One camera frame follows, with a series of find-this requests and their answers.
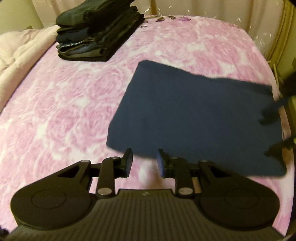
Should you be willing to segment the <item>navy blue sweatshirt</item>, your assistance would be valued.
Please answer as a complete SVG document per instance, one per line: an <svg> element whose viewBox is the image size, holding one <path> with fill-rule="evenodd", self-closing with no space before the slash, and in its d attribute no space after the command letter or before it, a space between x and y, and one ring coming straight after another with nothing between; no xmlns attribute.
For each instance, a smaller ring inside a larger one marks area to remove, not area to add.
<svg viewBox="0 0 296 241"><path fill-rule="evenodd" d="M273 102L269 85L208 78L144 60L109 124L106 144L149 158L163 149L246 176L284 176L284 161L264 154L281 141L281 122L259 123Z"/></svg>

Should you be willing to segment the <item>pale pink duvet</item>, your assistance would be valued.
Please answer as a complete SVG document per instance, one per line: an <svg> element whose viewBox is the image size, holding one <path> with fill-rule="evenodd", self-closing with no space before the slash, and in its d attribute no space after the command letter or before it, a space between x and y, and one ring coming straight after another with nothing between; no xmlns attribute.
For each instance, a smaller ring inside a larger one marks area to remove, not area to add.
<svg viewBox="0 0 296 241"><path fill-rule="evenodd" d="M30 69L54 44L58 26L1 34L1 110Z"/></svg>

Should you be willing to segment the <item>stack of folded dark clothes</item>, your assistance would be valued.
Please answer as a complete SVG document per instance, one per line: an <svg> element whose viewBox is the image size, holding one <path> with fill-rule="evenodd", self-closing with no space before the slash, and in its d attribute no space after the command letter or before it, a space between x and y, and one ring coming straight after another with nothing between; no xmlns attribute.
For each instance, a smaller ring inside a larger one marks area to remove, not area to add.
<svg viewBox="0 0 296 241"><path fill-rule="evenodd" d="M143 22L132 1L84 1L56 18L58 56L106 62Z"/></svg>

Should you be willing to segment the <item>pink floral bed blanket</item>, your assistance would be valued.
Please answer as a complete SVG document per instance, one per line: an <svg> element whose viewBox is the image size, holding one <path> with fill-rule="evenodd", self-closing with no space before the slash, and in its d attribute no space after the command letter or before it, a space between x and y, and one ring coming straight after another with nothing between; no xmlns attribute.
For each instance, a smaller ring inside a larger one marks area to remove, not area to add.
<svg viewBox="0 0 296 241"><path fill-rule="evenodd" d="M275 85L248 33L211 18L149 18L107 62L65 61L51 47L1 113L2 228L16 228L10 201L22 187L77 161L116 155L106 146L108 126L142 60Z"/></svg>

